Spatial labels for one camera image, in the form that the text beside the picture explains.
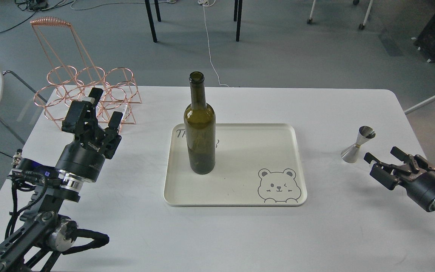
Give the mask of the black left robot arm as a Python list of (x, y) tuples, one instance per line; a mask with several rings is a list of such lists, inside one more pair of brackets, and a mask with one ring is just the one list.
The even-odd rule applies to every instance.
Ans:
[(9, 174), (13, 210), (0, 243), (0, 272), (30, 272), (47, 254), (42, 267), (49, 272), (61, 255), (100, 248), (109, 243), (107, 234), (80, 229), (76, 221), (59, 214), (65, 200), (78, 202), (86, 182), (95, 182), (106, 159), (119, 143), (123, 113), (112, 113), (108, 127), (98, 124), (96, 107), (103, 94), (92, 88), (82, 100), (74, 100), (62, 122), (62, 131), (74, 134), (55, 167), (21, 158), (18, 150)]

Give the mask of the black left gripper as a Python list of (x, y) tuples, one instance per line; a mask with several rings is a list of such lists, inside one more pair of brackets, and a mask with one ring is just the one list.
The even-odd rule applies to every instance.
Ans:
[(75, 136), (66, 145), (56, 163), (56, 169), (95, 182), (106, 159), (112, 159), (122, 140), (119, 126), (123, 113), (112, 113), (108, 127), (102, 130), (96, 117), (96, 106), (103, 89), (92, 88), (82, 100), (74, 100), (62, 122), (62, 131)]

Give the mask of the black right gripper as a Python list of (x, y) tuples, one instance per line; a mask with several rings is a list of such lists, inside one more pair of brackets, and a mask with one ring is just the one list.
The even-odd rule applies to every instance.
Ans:
[(401, 182), (409, 198), (423, 210), (435, 211), (435, 166), (421, 155), (406, 154), (398, 147), (392, 147), (390, 153), (404, 165), (385, 164), (366, 153), (364, 160), (371, 166), (370, 176), (389, 190)]

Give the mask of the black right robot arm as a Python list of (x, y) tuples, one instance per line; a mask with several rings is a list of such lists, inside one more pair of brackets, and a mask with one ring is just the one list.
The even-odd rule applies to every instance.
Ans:
[(371, 166), (370, 176), (388, 190), (403, 187), (424, 211), (435, 211), (435, 166), (421, 155), (407, 154), (397, 147), (392, 147), (390, 153), (402, 165), (387, 164), (371, 153), (364, 155), (364, 161)]

